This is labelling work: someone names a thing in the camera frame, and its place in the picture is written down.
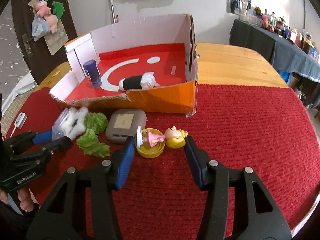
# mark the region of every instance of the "yellow round container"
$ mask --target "yellow round container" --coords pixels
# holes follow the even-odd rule
[[[147,136],[148,130],[150,130],[150,132],[152,133],[163,135],[163,133],[157,129],[146,128],[142,130],[143,137]],[[163,152],[164,145],[165,141],[163,141],[162,143],[158,142],[156,146],[150,147],[149,143],[145,142],[140,146],[140,148],[137,148],[137,151],[141,156],[145,158],[156,158]]]

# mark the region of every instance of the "green plush toy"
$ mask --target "green plush toy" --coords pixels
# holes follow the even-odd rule
[[[110,146],[100,143],[98,137],[92,129],[87,129],[77,140],[77,145],[83,150],[84,154],[104,158],[110,156]]]
[[[87,113],[84,118],[84,126],[92,129],[95,134],[99,134],[107,128],[108,119],[103,113]]]
[[[65,11],[64,10],[64,6],[63,6],[63,3],[61,2],[54,2],[52,4],[53,6],[53,11],[52,13],[58,18],[58,21],[61,19],[62,15],[63,15],[63,12]]]

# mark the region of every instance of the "wooden tabletop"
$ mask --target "wooden tabletop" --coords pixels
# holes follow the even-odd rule
[[[274,68],[257,52],[230,45],[198,43],[199,84],[287,87]],[[53,87],[68,71],[65,62],[39,85]]]

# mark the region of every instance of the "human hand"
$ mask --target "human hand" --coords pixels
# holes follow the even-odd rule
[[[18,198],[21,201],[20,202],[20,208],[24,210],[25,212],[31,212],[34,208],[34,203],[31,198],[30,191],[27,187],[24,187],[18,191]],[[6,192],[0,189],[0,200],[6,204],[9,205],[8,202],[8,195]]]

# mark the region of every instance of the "white cable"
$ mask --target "white cable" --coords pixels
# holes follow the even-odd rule
[[[17,128],[16,126],[13,128],[12,133],[10,135],[10,138],[12,137],[12,135],[13,135],[14,131],[16,130],[16,128]]]

